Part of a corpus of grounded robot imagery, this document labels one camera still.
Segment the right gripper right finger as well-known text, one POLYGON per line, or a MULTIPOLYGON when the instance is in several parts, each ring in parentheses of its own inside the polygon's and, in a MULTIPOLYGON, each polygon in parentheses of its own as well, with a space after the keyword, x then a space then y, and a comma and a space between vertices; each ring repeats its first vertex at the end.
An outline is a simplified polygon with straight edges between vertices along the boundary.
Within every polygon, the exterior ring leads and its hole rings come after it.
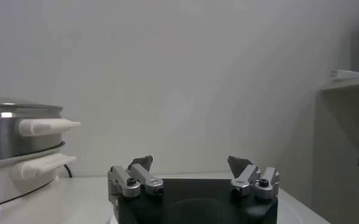
POLYGON ((261 200, 271 200, 279 194, 280 174, 274 167, 267 167, 264 172, 248 159, 229 156, 227 158, 234 176, 230 181, 231 195, 242 199, 250 194, 261 200))

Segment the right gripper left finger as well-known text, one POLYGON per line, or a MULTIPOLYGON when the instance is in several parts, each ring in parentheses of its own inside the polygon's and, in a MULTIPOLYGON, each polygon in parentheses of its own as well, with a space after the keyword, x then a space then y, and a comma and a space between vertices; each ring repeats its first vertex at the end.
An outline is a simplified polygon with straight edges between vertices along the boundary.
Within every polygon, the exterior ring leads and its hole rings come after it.
POLYGON ((149 171, 153 162, 151 155, 135 158, 127 168, 112 166, 107 172, 108 200, 114 203, 119 197, 137 198, 141 190, 151 196, 164 194, 164 182, 149 171))

